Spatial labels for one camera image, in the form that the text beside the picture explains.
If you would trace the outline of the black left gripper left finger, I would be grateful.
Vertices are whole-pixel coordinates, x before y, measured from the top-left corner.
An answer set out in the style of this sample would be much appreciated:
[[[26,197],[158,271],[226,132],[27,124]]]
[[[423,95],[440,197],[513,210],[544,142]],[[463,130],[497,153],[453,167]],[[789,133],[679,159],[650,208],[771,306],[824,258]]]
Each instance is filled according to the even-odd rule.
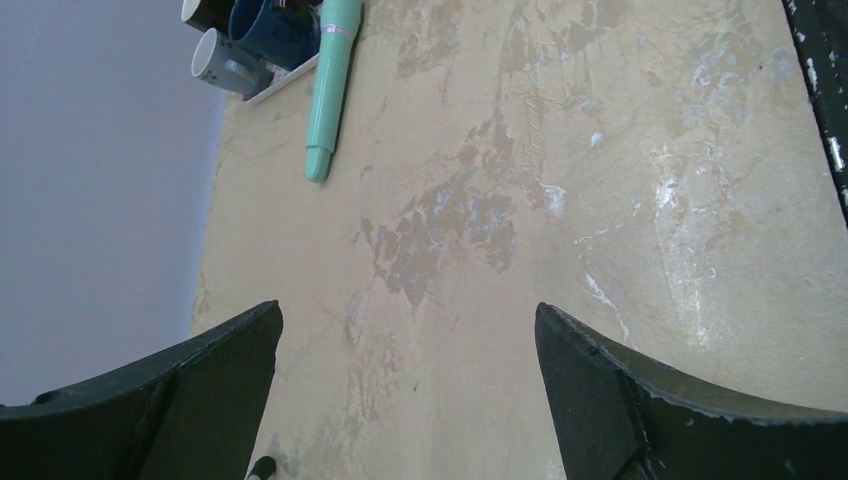
[[[5,479],[241,479],[284,326],[263,302],[182,343],[1,410]]]

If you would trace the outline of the grey mug with lettering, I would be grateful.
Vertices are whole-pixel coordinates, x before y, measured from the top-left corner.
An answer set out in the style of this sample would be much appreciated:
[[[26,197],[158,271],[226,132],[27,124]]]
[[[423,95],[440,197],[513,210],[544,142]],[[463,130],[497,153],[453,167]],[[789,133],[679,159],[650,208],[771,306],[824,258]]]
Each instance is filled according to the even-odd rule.
[[[212,86],[247,97],[269,87],[273,78],[260,59],[215,28],[201,36],[192,56],[191,74]]]

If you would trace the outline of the black mug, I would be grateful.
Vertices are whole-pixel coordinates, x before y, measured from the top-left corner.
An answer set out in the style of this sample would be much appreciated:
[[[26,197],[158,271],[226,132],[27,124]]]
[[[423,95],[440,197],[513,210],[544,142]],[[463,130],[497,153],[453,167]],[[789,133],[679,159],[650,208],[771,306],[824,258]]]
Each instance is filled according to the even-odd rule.
[[[201,32],[217,29],[226,32],[234,0],[184,0],[181,21]]]

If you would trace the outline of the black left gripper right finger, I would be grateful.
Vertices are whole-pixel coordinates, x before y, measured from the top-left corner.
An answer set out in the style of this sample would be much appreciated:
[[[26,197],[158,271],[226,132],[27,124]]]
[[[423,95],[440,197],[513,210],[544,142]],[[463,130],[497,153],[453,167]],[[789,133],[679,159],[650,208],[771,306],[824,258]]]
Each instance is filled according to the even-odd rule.
[[[540,304],[535,343],[570,479],[843,479],[844,413],[731,390]]]

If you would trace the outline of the dark blue mug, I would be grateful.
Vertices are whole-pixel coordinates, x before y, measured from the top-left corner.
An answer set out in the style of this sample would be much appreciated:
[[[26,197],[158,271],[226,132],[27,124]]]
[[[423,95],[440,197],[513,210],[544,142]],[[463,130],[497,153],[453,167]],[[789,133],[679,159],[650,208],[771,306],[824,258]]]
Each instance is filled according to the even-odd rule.
[[[320,48],[320,22],[307,1],[237,0],[228,34],[240,46],[291,71]]]

